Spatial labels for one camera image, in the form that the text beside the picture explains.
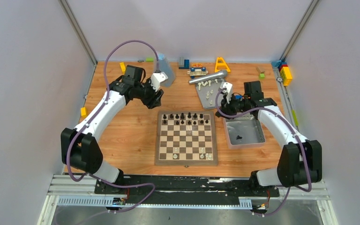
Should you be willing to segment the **grey tray white pieces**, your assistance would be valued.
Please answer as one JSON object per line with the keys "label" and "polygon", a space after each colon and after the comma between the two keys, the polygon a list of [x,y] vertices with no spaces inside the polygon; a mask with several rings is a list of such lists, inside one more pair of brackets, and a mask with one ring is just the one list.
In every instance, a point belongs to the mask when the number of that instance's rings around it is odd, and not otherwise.
{"label": "grey tray white pieces", "polygon": [[224,98],[220,88],[223,78],[208,80],[195,84],[197,95],[200,99],[201,105],[205,110],[216,109],[219,102]]}

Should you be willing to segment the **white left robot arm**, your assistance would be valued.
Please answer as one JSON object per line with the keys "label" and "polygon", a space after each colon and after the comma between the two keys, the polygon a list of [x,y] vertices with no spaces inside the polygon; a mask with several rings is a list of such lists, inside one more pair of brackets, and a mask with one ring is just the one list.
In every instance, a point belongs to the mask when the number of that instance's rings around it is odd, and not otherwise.
{"label": "white left robot arm", "polygon": [[124,75],[108,85],[92,112],[74,128],[65,128],[60,135],[62,162],[67,168],[73,167],[107,181],[107,188],[114,194],[124,190],[123,171],[104,161],[98,141],[114,116],[129,101],[139,99],[149,109],[161,105],[164,92],[160,87],[168,76],[157,70],[143,81],[145,75],[146,71],[141,67],[126,66]]}

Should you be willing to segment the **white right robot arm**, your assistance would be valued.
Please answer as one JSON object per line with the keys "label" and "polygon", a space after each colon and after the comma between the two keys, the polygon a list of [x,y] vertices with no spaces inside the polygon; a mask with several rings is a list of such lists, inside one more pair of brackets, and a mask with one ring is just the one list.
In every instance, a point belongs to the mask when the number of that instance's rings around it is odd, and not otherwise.
{"label": "white right robot arm", "polygon": [[265,98],[261,82],[245,82],[244,95],[236,97],[233,85],[220,84],[222,100],[215,99],[216,116],[235,119],[253,115],[276,139],[282,148],[278,165],[251,173],[250,192],[262,195],[268,186],[296,187],[310,192],[312,184],[322,179],[322,146],[317,140],[310,140],[284,117],[277,103]]}

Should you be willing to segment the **wooden chess board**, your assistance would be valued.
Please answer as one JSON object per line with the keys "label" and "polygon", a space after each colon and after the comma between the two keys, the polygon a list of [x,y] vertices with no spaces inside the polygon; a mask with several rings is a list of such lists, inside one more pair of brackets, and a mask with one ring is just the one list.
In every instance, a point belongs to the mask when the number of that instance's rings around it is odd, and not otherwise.
{"label": "wooden chess board", "polygon": [[156,165],[218,165],[215,116],[212,111],[159,111]]}

